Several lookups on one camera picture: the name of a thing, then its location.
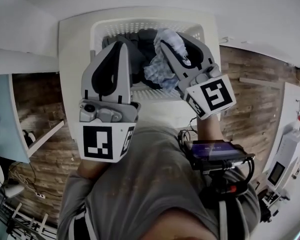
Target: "gray t-shirt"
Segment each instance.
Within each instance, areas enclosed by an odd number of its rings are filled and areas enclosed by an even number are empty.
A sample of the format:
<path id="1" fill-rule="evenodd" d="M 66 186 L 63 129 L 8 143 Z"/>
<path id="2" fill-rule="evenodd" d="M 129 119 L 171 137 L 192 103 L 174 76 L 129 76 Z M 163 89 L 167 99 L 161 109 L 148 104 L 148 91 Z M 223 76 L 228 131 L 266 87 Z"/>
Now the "gray t-shirt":
<path id="1" fill-rule="evenodd" d="M 177 132 L 166 127 L 136 129 L 127 155 L 96 181 L 72 173 L 63 193 L 58 239 L 68 239 L 68 228 L 84 204 L 98 240 L 138 240 L 157 217 L 170 208 L 180 208 L 197 217 L 219 238 L 219 212 L 205 208 L 199 192 L 209 184 L 193 171 L 177 141 Z M 231 182 L 242 180 L 241 172 L 225 174 Z M 260 221 L 255 190 L 249 186 L 241 206 L 248 230 Z"/>

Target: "power strip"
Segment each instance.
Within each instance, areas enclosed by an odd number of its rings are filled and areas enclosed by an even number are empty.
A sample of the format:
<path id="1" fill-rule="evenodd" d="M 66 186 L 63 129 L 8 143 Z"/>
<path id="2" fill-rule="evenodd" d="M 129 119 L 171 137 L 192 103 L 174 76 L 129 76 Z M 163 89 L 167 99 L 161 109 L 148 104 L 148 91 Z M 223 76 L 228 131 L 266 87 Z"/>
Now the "power strip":
<path id="1" fill-rule="evenodd" d="M 35 193 L 37 197 L 46 199 L 46 196 L 44 194 Z"/>

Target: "white plastic basket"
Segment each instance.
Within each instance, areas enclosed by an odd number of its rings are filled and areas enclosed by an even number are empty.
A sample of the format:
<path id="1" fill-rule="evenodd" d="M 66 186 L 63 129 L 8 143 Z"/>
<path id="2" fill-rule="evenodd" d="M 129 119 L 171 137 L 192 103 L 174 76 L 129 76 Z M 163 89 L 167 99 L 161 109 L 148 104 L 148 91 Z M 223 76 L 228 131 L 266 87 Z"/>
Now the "white plastic basket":
<path id="1" fill-rule="evenodd" d="M 104 37 L 115 37 L 118 34 L 137 33 L 142 29 L 169 28 L 176 32 L 186 33 L 204 42 L 204 30 L 198 23 L 168 20 L 162 18 L 121 18 L 96 22 L 90 32 L 90 50 L 98 54 L 102 50 Z M 132 99 L 136 102 L 179 101 L 180 94 L 174 90 L 166 93 L 155 90 L 143 83 L 134 84 L 131 88 Z"/>

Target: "person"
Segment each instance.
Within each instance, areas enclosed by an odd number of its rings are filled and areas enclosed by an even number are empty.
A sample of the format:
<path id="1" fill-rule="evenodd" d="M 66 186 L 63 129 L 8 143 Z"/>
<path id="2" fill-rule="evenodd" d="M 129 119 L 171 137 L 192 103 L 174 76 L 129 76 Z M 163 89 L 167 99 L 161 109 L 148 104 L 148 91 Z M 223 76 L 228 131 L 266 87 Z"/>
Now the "person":
<path id="1" fill-rule="evenodd" d="M 82 160 L 70 174 L 62 198 L 57 237 L 94 240 L 216 240 L 219 212 L 205 208 L 200 191 L 209 179 L 192 170 L 180 150 L 176 130 L 137 127 L 128 152 L 118 163 Z M 217 116 L 197 120 L 199 140 L 222 140 Z M 245 177 L 227 171 L 228 181 Z M 251 185 L 241 198 L 247 230 L 260 221 Z"/>

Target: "white machine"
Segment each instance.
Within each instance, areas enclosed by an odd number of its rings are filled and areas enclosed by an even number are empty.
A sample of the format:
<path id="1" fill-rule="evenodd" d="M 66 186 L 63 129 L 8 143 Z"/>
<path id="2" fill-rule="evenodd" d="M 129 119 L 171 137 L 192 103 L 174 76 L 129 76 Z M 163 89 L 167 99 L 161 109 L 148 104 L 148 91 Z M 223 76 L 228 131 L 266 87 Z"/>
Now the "white machine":
<path id="1" fill-rule="evenodd" d="M 284 186 L 292 173 L 292 168 L 300 157 L 300 131 L 292 130 L 281 139 L 279 149 L 267 174 L 266 183 L 272 189 Z"/>
<path id="2" fill-rule="evenodd" d="M 209 48 L 184 33 L 191 66 L 161 41 L 171 70 L 179 78 L 180 96 L 200 119 L 224 111 L 236 98 L 227 75 L 222 75 Z M 82 159 L 116 163 L 127 153 L 141 105 L 131 100 L 129 51 L 120 41 L 107 46 L 82 75 L 77 144 Z"/>

